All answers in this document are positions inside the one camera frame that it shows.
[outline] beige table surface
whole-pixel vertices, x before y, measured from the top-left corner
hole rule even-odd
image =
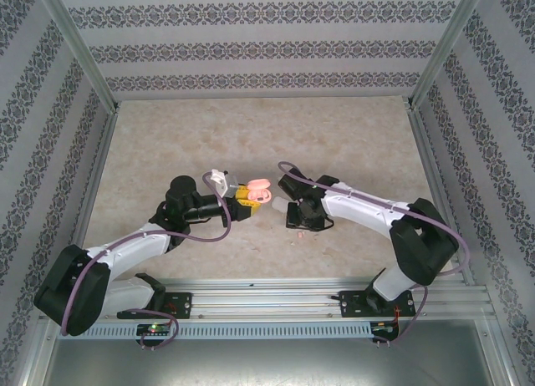
[[[192,99],[128,101],[120,107],[85,247],[143,226],[177,175],[228,170],[241,182],[266,177],[274,196],[280,160],[314,179],[332,175],[397,201],[431,198],[405,107],[399,97]],[[159,278],[372,277],[395,261],[390,241],[352,222],[335,220],[322,233],[284,226],[266,204],[232,224],[216,244],[184,241],[174,251],[129,271]],[[191,227],[214,237],[219,219]]]

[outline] damask pattern wall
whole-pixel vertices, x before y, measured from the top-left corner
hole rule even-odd
[[[118,100],[410,95],[460,0],[64,0]]]
[[[535,384],[535,0],[480,0],[420,107],[471,269]]]
[[[0,0],[0,385],[48,264],[76,230],[110,119],[41,0]]]

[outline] pink object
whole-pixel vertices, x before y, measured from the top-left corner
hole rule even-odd
[[[256,179],[251,180],[247,183],[247,189],[248,190],[264,190],[269,188],[271,183],[268,179]]]
[[[250,190],[247,194],[247,199],[250,201],[260,202],[265,204],[271,200],[270,190],[261,189],[261,190]]]

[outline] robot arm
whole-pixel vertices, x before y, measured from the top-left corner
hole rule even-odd
[[[231,221],[242,221],[257,211],[260,202],[250,201],[247,187],[239,185],[233,176],[214,170],[212,179],[217,183],[218,194],[227,204]],[[102,251],[120,244],[107,251],[87,271],[70,312],[67,332],[77,336],[89,329],[99,317],[131,308],[159,312],[166,289],[157,280],[146,274],[137,274],[128,280],[115,279],[146,259],[163,255],[184,241],[183,237],[157,234],[159,231],[188,235],[192,224],[206,222],[212,217],[221,217],[227,227],[227,216],[216,196],[201,196],[195,181],[189,176],[176,177],[156,214],[138,231],[122,237],[121,243],[114,241],[87,250],[76,245],[64,248],[39,288],[34,305],[61,324],[80,273]],[[131,237],[139,233],[144,236]]]
[[[296,168],[290,173],[306,179]],[[352,192],[325,190],[285,175],[278,185],[296,201],[288,204],[286,227],[323,231],[332,227],[325,225],[326,221],[332,222],[329,216],[342,217],[391,239],[397,262],[383,270],[366,290],[366,301],[377,313],[415,284],[431,284],[459,248],[457,240],[443,230],[392,210],[395,206],[444,224],[441,215],[427,200],[420,198],[414,204],[383,200],[352,189],[328,175],[321,176],[317,183]]]

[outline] metal plate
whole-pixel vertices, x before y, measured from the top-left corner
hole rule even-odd
[[[195,301],[195,304],[191,307],[191,318],[187,321],[179,321],[181,326],[179,341],[171,343],[166,347],[166,353],[161,355],[158,353],[152,354],[141,352],[139,346],[135,344],[136,326],[139,323],[153,322],[151,320],[128,321],[119,320],[115,317],[102,318],[90,329],[90,331],[76,338],[60,337],[57,330],[58,327],[56,326],[56,330],[52,335],[46,336],[40,333],[38,338],[40,338],[41,344],[36,343],[37,345],[53,346],[56,337],[59,338],[59,343],[56,343],[56,345],[61,348],[56,349],[56,354],[52,356],[51,365],[48,367],[48,361],[51,358],[50,354],[40,352],[35,353],[34,356],[36,358],[30,359],[32,362],[31,365],[28,365],[28,370],[26,371],[28,373],[27,376],[24,376],[24,379],[35,378],[36,374],[38,377],[40,376],[43,378],[45,373],[47,373],[50,374],[50,377],[45,384],[53,384],[54,386],[71,384],[73,378],[88,380],[93,384],[114,384],[115,386],[119,384],[129,384],[131,382],[143,384],[146,383],[145,380],[149,383],[157,384],[154,378],[155,373],[167,374],[166,370],[173,367],[177,368],[180,374],[177,375],[176,378],[162,379],[162,383],[158,384],[192,384],[195,383],[195,379],[188,378],[188,374],[195,374],[184,373],[184,368],[191,368],[191,365],[189,363],[179,364],[177,361],[178,357],[180,357],[181,354],[184,354],[184,358],[191,358],[193,363],[199,363],[199,376],[206,375],[209,378],[198,378],[197,380],[200,380],[204,384],[212,384],[214,382],[217,384],[225,384],[224,379],[213,378],[211,376],[212,373],[206,371],[207,365],[217,363],[217,365],[222,366],[222,368],[230,368],[230,364],[223,364],[222,360],[225,358],[234,359],[237,356],[236,352],[241,352],[244,348],[247,349],[253,346],[254,351],[261,353],[267,351],[266,346],[269,343],[276,343],[277,346],[279,346],[279,343],[286,343],[283,347],[277,347],[273,350],[273,357],[281,358],[281,354],[287,352],[288,356],[284,356],[281,361],[283,363],[288,363],[291,368],[296,368],[295,360],[300,357],[300,352],[295,352],[292,348],[297,347],[300,343],[306,343],[307,347],[304,351],[310,353],[325,352],[325,355],[317,362],[314,362],[314,365],[312,366],[310,360],[313,360],[313,358],[306,358],[303,365],[306,364],[308,372],[301,372],[299,369],[298,373],[310,374],[310,368],[325,368],[326,378],[323,379],[324,382],[322,384],[335,384],[340,380],[330,378],[332,377],[333,365],[335,364],[325,361],[326,359],[329,360],[329,358],[333,358],[335,363],[340,363],[342,362],[340,359],[343,360],[344,358],[347,358],[351,364],[348,363],[347,366],[344,365],[343,369],[355,369],[355,373],[348,374],[348,376],[350,376],[350,378],[348,378],[349,380],[342,379],[342,384],[357,384],[362,377],[363,371],[370,368],[373,368],[370,370],[370,373],[373,374],[373,382],[375,383],[379,382],[380,384],[399,385],[433,384],[433,381],[429,379],[428,376],[420,378],[419,380],[421,382],[415,381],[413,376],[409,376],[406,379],[407,383],[404,383],[405,380],[400,378],[400,373],[405,373],[413,365],[413,363],[407,363],[404,360],[410,356],[417,356],[421,359],[418,359],[416,362],[424,368],[430,368],[430,366],[432,366],[433,370],[431,372],[435,375],[436,370],[439,370],[435,365],[443,362],[442,358],[440,358],[441,353],[445,353],[444,359],[446,361],[444,362],[447,362],[444,367],[443,375],[439,374],[439,376],[437,376],[441,380],[444,380],[441,384],[487,384],[482,380],[482,376],[484,376],[483,373],[474,372],[474,368],[478,367],[477,365],[466,367],[469,368],[466,376],[473,375],[473,377],[477,379],[477,382],[475,383],[468,378],[466,378],[466,382],[463,383],[462,380],[465,375],[462,375],[462,377],[459,378],[459,376],[461,376],[460,371],[465,366],[459,364],[459,370],[451,371],[451,365],[454,367],[456,366],[456,363],[451,360],[458,357],[460,363],[465,363],[467,359],[471,359],[466,357],[466,349],[477,347],[477,345],[473,341],[470,341],[467,345],[463,345],[461,350],[459,350],[458,345],[463,344],[466,340],[471,340],[471,337],[465,333],[460,334],[458,325],[455,325],[450,330],[446,330],[452,325],[452,322],[450,321],[456,321],[456,323],[460,323],[460,320],[468,321],[465,323],[473,323],[474,320],[495,321],[494,309],[487,288],[484,286],[467,287],[462,281],[461,275],[453,275],[447,279],[437,279],[437,281],[429,287],[427,303],[418,322],[415,324],[414,330],[411,330],[410,334],[404,338],[400,345],[401,348],[397,348],[397,344],[395,344],[390,349],[369,348],[368,343],[357,343],[351,340],[351,338],[356,338],[352,336],[351,333],[346,333],[346,335],[341,334],[340,336],[335,337],[329,335],[328,338],[323,338],[321,340],[294,341],[291,339],[291,335],[288,340],[215,340],[218,337],[228,337],[226,334],[217,335],[215,329],[220,325],[241,327],[242,325],[270,323],[273,326],[280,328],[281,324],[298,324],[299,326],[305,326],[310,329],[316,328],[318,326],[316,324],[318,323],[321,327],[337,326],[344,329],[351,323],[358,323],[359,326],[362,326],[363,323],[390,320],[392,317],[373,317],[368,319],[363,317],[358,319],[343,318],[340,314],[338,302],[330,299],[330,296],[336,295],[340,290],[365,289],[369,284],[369,279],[246,279],[224,281],[177,281],[169,279],[163,280],[162,283],[166,285],[167,290],[170,292],[191,292]],[[422,296],[422,290],[416,289],[413,291],[413,297],[417,307],[420,305]],[[401,319],[401,322],[409,320],[409,318]],[[49,320],[44,319],[39,322],[42,326],[46,326],[47,323],[50,323]],[[210,328],[212,329],[211,335],[209,330],[202,331],[202,329]],[[424,332],[418,336],[420,333],[418,329],[420,328],[428,328],[430,333]],[[284,336],[284,333],[282,333],[282,335],[283,338],[288,338],[288,333],[286,336]],[[235,337],[246,338],[247,333],[242,333],[242,336],[237,333]],[[485,356],[489,357],[489,362],[501,362],[503,356],[507,355],[507,349],[505,348],[505,343],[499,328],[485,329],[485,334],[481,337],[492,342],[481,343],[481,347],[485,350]],[[312,331],[310,335],[307,335],[307,338],[318,338],[318,335],[314,336]],[[493,342],[494,340],[496,340],[496,345],[503,346],[499,352]],[[328,349],[326,349],[326,343],[332,343],[333,349],[328,351]],[[363,345],[365,350],[344,350],[344,346],[347,348],[357,348],[360,344]],[[219,345],[222,349],[218,350],[213,347],[214,345]],[[426,350],[433,347],[436,347],[436,350],[433,350],[433,352]],[[198,348],[206,348],[206,350],[201,352],[197,350]],[[227,348],[236,348],[236,352],[230,353]],[[407,352],[406,350],[409,348],[413,348],[414,351]],[[207,358],[206,351],[215,354],[214,360]],[[383,356],[385,351],[391,351],[392,353],[397,351],[400,352],[400,354],[398,354],[395,359],[394,357],[391,357],[392,360],[390,360],[390,358]],[[244,363],[251,356],[251,352],[247,351],[243,354],[243,357],[245,358],[236,358],[236,368],[245,368],[246,366],[244,366]],[[133,363],[136,363],[136,359],[138,358],[142,359],[143,364],[140,366],[136,364],[132,365]],[[390,360],[389,369],[392,369],[391,364],[399,361],[400,370],[395,370],[394,372],[385,370],[385,358]],[[422,360],[427,358],[430,358],[429,363],[423,363]],[[88,368],[90,370],[94,367],[93,365],[88,366],[87,362],[93,362],[95,359],[101,360],[99,361],[98,375],[102,374],[102,378],[95,380],[94,371],[91,376],[85,378],[83,375],[84,370]],[[257,363],[257,360],[252,359],[251,362]],[[378,368],[374,368],[373,365],[375,363],[379,365]],[[109,371],[104,370],[106,365],[109,366]],[[158,365],[163,366],[162,368],[165,369],[162,369],[161,371],[146,371],[146,368],[152,368],[153,366]],[[47,367],[48,371],[41,372],[42,368]],[[273,374],[280,373],[282,369],[275,365],[275,363],[270,363],[266,367],[266,370],[268,373]],[[496,385],[517,384],[517,381],[515,380],[509,382],[509,379],[503,374],[507,375],[509,378],[513,378],[514,368],[509,365],[507,371],[497,371],[496,377],[502,378],[499,379],[500,382],[495,381]],[[294,379],[295,376],[298,375],[288,374],[288,378],[293,377],[292,379]],[[303,378],[302,383],[299,383],[298,380],[295,380],[293,383],[318,384],[318,374],[316,373],[310,376],[312,376],[312,378]],[[377,376],[385,376],[385,378],[378,379]],[[260,383],[275,385],[280,384],[282,381],[285,381],[285,379],[286,378],[272,379],[272,383],[268,382],[269,379],[262,379],[262,382]],[[251,379],[245,377],[243,379],[244,384],[247,381],[251,383]],[[38,381],[37,383],[29,382],[17,384],[20,386],[28,386],[30,384],[40,385],[43,383],[42,381]],[[236,378],[233,376],[232,381],[228,384],[237,384]]]
[[[362,338],[212,339],[179,340],[151,352],[132,339],[61,340],[44,384],[490,386],[492,380],[473,323],[428,321],[391,348]]]
[[[176,319],[189,319],[191,314],[190,292],[166,292],[164,297],[163,313],[168,313]],[[118,319],[161,319],[161,316],[148,313],[130,311],[117,312]]]
[[[364,290],[348,290],[339,292],[342,317],[378,317],[379,315],[366,303]],[[391,304],[391,309],[381,313],[381,317],[393,317],[395,308],[400,309],[400,317],[414,317],[416,314],[415,300],[410,291],[402,292]]]
[[[138,323],[95,324],[76,336],[58,336],[58,340],[133,340]],[[309,338],[371,338],[369,322],[338,323],[179,323],[177,340],[269,340]],[[146,340],[167,338],[147,335]]]

